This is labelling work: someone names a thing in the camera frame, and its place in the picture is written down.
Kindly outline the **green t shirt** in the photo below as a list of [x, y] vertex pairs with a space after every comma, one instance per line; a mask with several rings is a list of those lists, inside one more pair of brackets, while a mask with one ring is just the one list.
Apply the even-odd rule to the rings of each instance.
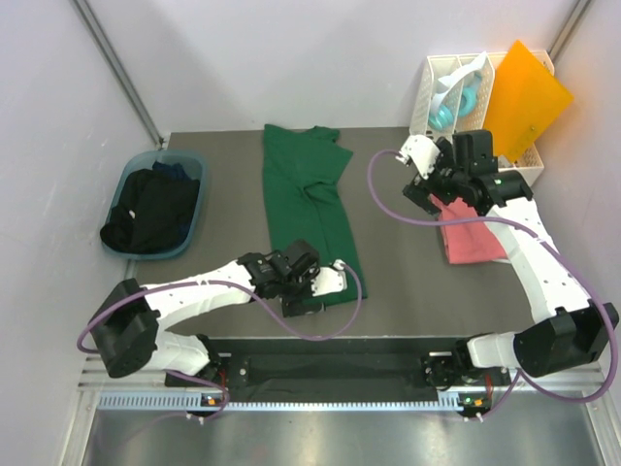
[[263, 132], [263, 195], [271, 246], [310, 244], [320, 264], [344, 261], [368, 297], [362, 267], [338, 184], [353, 156], [339, 145], [338, 129], [293, 131], [267, 124]]

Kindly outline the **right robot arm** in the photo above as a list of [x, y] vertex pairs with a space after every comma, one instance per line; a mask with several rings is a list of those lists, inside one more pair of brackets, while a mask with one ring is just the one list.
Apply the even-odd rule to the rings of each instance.
[[504, 366], [539, 378], [597, 361], [609, 342], [606, 326], [616, 325], [619, 315], [609, 303], [597, 306], [559, 263], [532, 189], [519, 171], [499, 168], [491, 133], [479, 129], [436, 140], [411, 135], [398, 158], [416, 169], [404, 194], [421, 209], [436, 216], [440, 204], [461, 200], [475, 210], [468, 222], [483, 223], [500, 243], [530, 305], [529, 328], [461, 343], [452, 361], [455, 377], [473, 384], [489, 368]]

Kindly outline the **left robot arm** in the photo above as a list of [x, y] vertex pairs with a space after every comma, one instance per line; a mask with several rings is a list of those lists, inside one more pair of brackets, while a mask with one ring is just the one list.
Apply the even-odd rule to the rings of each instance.
[[303, 240], [269, 254], [250, 252], [213, 271], [166, 284], [118, 283], [93, 315], [90, 335], [109, 377], [142, 369], [181, 372], [196, 383], [219, 376], [217, 353], [204, 335], [171, 327], [219, 308], [257, 298], [280, 300], [286, 311], [307, 311], [305, 300], [345, 290], [339, 264], [322, 266]]

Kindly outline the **pink folded t shirt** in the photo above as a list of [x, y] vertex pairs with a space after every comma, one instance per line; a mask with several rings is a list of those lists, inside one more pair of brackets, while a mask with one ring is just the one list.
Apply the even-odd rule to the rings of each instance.
[[[457, 198], [445, 205], [435, 196], [432, 202], [441, 210], [439, 221], [450, 221], [476, 217], [474, 208]], [[507, 256], [496, 237], [483, 222], [460, 223], [441, 227], [442, 240], [447, 261], [451, 265], [476, 264], [484, 262], [507, 263]]]

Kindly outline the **orange plastic folder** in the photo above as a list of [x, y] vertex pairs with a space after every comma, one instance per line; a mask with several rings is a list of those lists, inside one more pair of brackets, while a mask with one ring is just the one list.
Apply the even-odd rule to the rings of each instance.
[[519, 40], [496, 68], [483, 128], [493, 153], [517, 161], [573, 102], [572, 93]]

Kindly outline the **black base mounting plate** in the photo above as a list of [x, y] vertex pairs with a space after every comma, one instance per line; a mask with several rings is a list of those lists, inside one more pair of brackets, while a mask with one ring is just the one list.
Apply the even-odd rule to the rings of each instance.
[[356, 337], [310, 342], [296, 338], [215, 338], [220, 364], [210, 381], [232, 401], [431, 401], [451, 388], [505, 387], [490, 369], [463, 378], [449, 360], [454, 337]]

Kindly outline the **white perforated file organizer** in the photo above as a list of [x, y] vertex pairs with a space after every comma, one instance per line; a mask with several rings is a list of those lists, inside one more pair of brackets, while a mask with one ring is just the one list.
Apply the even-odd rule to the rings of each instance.
[[483, 66], [468, 74], [444, 95], [440, 110], [432, 115], [433, 98], [440, 92], [441, 79], [477, 59], [475, 53], [429, 55], [423, 61], [422, 76], [409, 125], [411, 135], [432, 140], [449, 139], [453, 133], [480, 129], [483, 126], [495, 72], [507, 54], [488, 52]]

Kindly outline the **blue plastic basket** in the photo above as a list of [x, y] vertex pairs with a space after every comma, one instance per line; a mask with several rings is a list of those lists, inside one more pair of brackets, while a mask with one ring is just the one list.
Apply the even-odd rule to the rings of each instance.
[[194, 217], [190, 225], [190, 230], [185, 241], [177, 248], [168, 250], [166, 252], [161, 253], [153, 253], [153, 254], [132, 254], [132, 253], [123, 253], [117, 252], [108, 248], [103, 244], [101, 238], [102, 245], [104, 249], [116, 256], [135, 261], [150, 261], [150, 260], [166, 260], [177, 257], [185, 252], [189, 247], [194, 230], [198, 224], [198, 220], [200, 217], [200, 213], [202, 212], [203, 205], [207, 199], [210, 179], [209, 179], [209, 170], [207, 166], [207, 162], [199, 153], [192, 150], [155, 150], [155, 151], [147, 151], [140, 153], [133, 158], [131, 158], [125, 167], [123, 168], [118, 185], [114, 192], [113, 200], [109, 211], [107, 213], [104, 224], [110, 217], [110, 213], [112, 211], [112, 207], [116, 204], [120, 191], [122, 189], [123, 184], [125, 183], [127, 177], [130, 173], [140, 170], [140, 169], [149, 169], [155, 161], [159, 161], [167, 164], [180, 163], [186, 174], [192, 180], [198, 180], [201, 184], [199, 189], [198, 200], [195, 207]]

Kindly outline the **black t shirt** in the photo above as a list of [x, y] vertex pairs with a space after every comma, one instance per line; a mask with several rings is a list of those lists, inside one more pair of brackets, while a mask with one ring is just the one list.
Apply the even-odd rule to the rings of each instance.
[[130, 173], [100, 230], [103, 244], [132, 254], [179, 247], [189, 234], [200, 186], [198, 180], [173, 181], [151, 168]]

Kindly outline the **navy blue garment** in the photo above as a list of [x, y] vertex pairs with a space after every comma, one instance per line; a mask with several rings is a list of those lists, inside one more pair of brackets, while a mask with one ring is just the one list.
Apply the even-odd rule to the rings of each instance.
[[167, 164], [155, 161], [151, 166], [151, 170], [173, 181], [190, 181], [190, 177], [180, 163]]

